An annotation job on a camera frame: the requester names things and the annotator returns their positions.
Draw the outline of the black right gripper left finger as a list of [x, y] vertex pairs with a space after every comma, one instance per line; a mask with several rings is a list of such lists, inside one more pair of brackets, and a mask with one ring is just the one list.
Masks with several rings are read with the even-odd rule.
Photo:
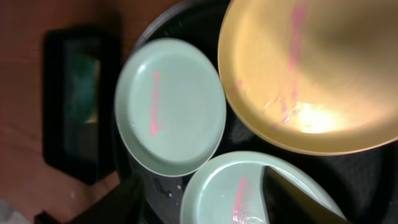
[[137, 174], [121, 182], [109, 194], [68, 224], [137, 224], [144, 209], [144, 182]]

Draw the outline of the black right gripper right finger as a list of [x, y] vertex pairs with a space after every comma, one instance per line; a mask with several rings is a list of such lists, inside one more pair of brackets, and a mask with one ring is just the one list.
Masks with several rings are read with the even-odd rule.
[[262, 168], [262, 200], [270, 224], [350, 224], [270, 166]]

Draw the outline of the mint green plate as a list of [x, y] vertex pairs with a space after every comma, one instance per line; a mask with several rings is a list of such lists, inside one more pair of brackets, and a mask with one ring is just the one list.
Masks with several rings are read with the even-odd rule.
[[335, 214], [343, 212], [328, 193], [293, 164], [260, 152], [236, 151], [203, 165], [186, 186], [181, 224], [268, 223], [262, 169], [270, 166]]
[[198, 48], [157, 39], [125, 63], [114, 99], [121, 139], [135, 160], [166, 177], [191, 174], [217, 150], [226, 124], [218, 72]]

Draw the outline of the yellow plate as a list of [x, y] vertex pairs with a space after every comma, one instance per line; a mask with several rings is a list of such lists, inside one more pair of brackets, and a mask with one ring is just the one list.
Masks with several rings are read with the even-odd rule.
[[218, 67], [229, 105], [286, 150], [339, 155], [397, 140], [397, 2], [233, 0]]

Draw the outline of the green yellow sponge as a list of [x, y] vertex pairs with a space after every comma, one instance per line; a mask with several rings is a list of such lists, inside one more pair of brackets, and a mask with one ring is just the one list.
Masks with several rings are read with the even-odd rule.
[[73, 59], [72, 65], [72, 115], [82, 123], [97, 123], [100, 61], [80, 54]]

